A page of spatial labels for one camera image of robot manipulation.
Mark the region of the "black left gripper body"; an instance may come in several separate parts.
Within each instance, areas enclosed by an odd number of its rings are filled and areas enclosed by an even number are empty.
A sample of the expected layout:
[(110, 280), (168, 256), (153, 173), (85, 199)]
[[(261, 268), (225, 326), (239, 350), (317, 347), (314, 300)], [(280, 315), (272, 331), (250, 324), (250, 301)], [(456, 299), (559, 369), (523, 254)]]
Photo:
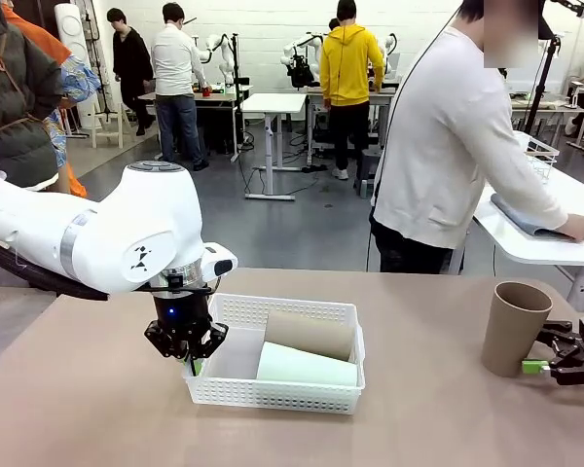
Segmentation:
[(153, 294), (160, 325), (197, 325), (209, 322), (208, 298), (203, 293)]

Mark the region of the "brown cup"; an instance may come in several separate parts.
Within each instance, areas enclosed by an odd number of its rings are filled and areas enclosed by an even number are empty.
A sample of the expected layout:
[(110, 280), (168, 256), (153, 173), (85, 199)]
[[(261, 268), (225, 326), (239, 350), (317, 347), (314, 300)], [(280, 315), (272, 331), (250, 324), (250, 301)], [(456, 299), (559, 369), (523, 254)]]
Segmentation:
[(265, 341), (347, 361), (353, 348), (354, 329), (337, 321), (272, 311), (267, 320)]
[(552, 299), (534, 286), (498, 283), (481, 354), (483, 366), (498, 377), (517, 377), (552, 308)]

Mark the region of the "white perforated plastic basket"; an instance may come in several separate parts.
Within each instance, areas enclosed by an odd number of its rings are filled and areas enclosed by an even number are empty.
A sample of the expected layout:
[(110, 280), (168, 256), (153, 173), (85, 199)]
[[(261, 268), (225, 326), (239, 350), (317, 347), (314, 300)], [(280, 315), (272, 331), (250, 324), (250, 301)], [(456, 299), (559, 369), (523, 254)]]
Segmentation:
[[(217, 293), (209, 311), (229, 326), (228, 335), (201, 372), (183, 378), (192, 401), (202, 405), (352, 414), (363, 389), (365, 346), (353, 304), (290, 300)], [(357, 367), (354, 387), (258, 380), (257, 370), (269, 314), (283, 311), (337, 321), (354, 329), (352, 352), (346, 362)]]

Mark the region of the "pale green cup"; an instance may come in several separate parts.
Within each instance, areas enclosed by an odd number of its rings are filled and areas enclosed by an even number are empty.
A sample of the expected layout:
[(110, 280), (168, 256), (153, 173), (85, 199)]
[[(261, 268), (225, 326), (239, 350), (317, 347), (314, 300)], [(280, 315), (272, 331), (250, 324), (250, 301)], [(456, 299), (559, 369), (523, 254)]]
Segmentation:
[(260, 355), (258, 380), (354, 387), (355, 364), (265, 342)]

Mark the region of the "blue grey cloth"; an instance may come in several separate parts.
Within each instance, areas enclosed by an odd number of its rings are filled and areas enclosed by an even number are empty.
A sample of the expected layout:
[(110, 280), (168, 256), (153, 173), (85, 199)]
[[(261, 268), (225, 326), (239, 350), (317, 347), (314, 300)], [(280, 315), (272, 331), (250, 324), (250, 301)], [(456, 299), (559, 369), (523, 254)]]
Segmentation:
[(523, 213), (512, 208), (498, 194), (491, 195), (491, 203), (504, 214), (520, 231), (531, 237), (554, 238), (562, 241), (572, 241), (572, 238), (563, 233), (558, 233), (534, 224)]

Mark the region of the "person's right forearm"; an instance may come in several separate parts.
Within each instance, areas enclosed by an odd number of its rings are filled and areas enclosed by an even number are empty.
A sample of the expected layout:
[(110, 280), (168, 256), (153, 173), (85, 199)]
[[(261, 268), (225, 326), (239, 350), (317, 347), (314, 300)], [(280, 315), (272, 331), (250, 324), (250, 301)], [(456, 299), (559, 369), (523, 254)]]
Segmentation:
[(566, 222), (568, 213), (546, 191), (527, 160), (517, 164), (511, 171), (508, 188), (509, 191), (504, 194), (506, 202), (532, 223), (554, 231)]

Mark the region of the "white step stool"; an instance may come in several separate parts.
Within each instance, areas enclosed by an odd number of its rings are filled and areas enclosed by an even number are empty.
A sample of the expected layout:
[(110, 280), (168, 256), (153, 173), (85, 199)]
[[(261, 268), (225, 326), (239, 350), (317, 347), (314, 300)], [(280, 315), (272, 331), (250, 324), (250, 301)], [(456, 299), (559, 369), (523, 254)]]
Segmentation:
[(115, 141), (119, 149), (124, 148), (124, 106), (117, 105), (115, 111), (101, 111), (98, 104), (92, 107), (91, 146), (96, 149), (101, 139)]

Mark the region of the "person in white sweater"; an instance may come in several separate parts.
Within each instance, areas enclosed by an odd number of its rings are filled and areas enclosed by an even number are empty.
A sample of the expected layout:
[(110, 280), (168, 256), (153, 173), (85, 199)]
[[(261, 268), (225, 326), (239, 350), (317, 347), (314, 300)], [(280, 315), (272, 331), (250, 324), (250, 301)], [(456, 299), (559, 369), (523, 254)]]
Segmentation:
[(408, 72), (392, 103), (372, 197), (381, 271), (440, 273), (484, 188), (505, 200), (511, 171), (528, 159), (499, 66), (537, 39), (543, 1), (462, 0)]

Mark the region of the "long grey background desk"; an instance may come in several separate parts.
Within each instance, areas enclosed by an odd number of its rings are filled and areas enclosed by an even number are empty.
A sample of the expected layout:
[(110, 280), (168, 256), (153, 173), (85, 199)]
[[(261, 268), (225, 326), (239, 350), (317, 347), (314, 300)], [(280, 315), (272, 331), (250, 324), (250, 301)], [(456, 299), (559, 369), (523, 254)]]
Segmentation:
[(584, 109), (570, 104), (566, 98), (550, 94), (543, 96), (536, 111), (534, 98), (527, 93), (511, 93), (512, 117), (515, 130), (537, 137), (550, 145), (558, 142), (566, 124), (584, 114)]

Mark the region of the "person in orange and blue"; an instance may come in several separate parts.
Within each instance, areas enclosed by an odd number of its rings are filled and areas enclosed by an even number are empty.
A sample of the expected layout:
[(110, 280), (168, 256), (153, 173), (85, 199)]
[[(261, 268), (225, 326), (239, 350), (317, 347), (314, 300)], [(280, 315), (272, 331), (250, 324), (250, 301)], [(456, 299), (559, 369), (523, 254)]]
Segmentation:
[(55, 149), (58, 179), (54, 187), (55, 191), (60, 193), (86, 198), (87, 190), (77, 180), (68, 162), (67, 135), (62, 123), (61, 112), (96, 94), (101, 86), (100, 81), (91, 69), (56, 37), (44, 28), (18, 16), (14, 12), (11, 0), (1, 0), (1, 3), (7, 22), (19, 28), (27, 39), (31, 40), (60, 67), (63, 97), (59, 106), (43, 121)]

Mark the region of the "person in black coat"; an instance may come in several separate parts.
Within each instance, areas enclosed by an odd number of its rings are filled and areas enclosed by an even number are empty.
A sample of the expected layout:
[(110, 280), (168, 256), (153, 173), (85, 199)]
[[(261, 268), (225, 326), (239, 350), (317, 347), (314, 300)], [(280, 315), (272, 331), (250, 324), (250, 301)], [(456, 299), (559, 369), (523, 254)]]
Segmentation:
[(139, 99), (146, 93), (146, 85), (154, 78), (151, 58), (142, 37), (128, 25), (122, 10), (111, 8), (106, 17), (114, 29), (113, 73), (120, 83), (123, 103), (136, 116), (136, 135), (143, 136), (155, 120), (148, 113), (145, 101)]

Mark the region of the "person in dark green jacket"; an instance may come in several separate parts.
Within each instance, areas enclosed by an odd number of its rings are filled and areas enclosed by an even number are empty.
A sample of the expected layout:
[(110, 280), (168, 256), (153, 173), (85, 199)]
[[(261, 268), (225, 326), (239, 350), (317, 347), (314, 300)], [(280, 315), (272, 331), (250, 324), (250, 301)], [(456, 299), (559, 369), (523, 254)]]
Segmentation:
[(7, 22), (0, 2), (0, 171), (8, 182), (40, 191), (57, 181), (43, 121), (61, 98), (59, 65)]

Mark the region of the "black background gripper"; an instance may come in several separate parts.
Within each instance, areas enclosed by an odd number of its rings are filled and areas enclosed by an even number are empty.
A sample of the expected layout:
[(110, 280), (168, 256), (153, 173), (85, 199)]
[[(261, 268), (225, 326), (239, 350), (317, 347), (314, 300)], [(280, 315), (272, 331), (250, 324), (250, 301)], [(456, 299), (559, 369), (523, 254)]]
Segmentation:
[(315, 84), (310, 65), (304, 56), (294, 54), (286, 68), (293, 88), (312, 87)]

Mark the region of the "black tripod stand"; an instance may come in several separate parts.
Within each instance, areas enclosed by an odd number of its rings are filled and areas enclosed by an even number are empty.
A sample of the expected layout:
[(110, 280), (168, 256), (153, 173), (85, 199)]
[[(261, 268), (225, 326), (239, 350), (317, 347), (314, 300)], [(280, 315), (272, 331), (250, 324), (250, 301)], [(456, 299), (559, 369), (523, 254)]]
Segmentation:
[(539, 105), (545, 92), (545, 86), (551, 68), (551, 63), (561, 46), (562, 39), (559, 35), (554, 35), (553, 38), (550, 39), (546, 44), (545, 53), (543, 55), (544, 60), (542, 62), (542, 69), (537, 74), (538, 82), (534, 89), (534, 95), (530, 99), (529, 106), (527, 107), (526, 121), (524, 126), (524, 132), (526, 134), (531, 134), (531, 131), (534, 127), (536, 114), (538, 112)]

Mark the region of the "person in yellow hoodie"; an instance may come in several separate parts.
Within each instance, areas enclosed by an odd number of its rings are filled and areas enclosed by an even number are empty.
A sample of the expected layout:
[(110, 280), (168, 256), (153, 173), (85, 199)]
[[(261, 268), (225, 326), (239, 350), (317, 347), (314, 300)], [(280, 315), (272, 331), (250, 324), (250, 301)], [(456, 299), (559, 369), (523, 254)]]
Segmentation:
[(323, 104), (329, 111), (336, 165), (333, 176), (348, 179), (347, 144), (353, 138), (355, 155), (368, 146), (370, 89), (383, 83), (383, 55), (375, 35), (356, 23), (354, 0), (339, 0), (339, 25), (323, 40), (319, 82)]

